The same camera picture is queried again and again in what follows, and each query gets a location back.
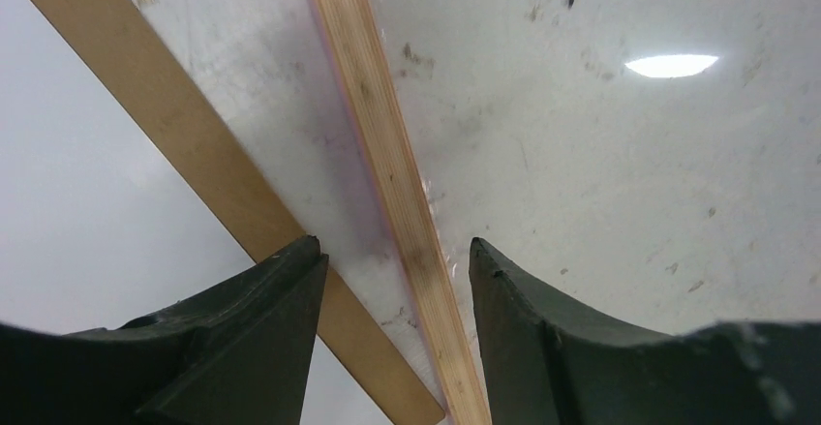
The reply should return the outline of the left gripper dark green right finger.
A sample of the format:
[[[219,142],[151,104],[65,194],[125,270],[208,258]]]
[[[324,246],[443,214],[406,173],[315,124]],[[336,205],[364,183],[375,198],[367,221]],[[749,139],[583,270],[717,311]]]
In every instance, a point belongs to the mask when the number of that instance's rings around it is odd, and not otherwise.
[[[496,424],[816,424],[820,326],[723,322],[671,336],[615,319],[471,242]]]

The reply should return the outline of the light wooden picture frame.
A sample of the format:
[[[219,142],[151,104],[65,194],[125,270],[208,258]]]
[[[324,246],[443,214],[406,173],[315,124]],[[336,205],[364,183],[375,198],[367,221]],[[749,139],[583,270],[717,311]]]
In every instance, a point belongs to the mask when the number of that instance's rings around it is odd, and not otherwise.
[[[369,0],[313,0],[452,421],[492,421]]]

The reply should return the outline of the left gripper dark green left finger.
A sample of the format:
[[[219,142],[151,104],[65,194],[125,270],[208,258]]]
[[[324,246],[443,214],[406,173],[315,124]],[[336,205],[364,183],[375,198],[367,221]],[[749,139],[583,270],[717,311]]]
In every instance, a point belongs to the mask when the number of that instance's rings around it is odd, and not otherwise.
[[[303,236],[117,329],[1,328],[5,424],[296,424],[328,257]]]

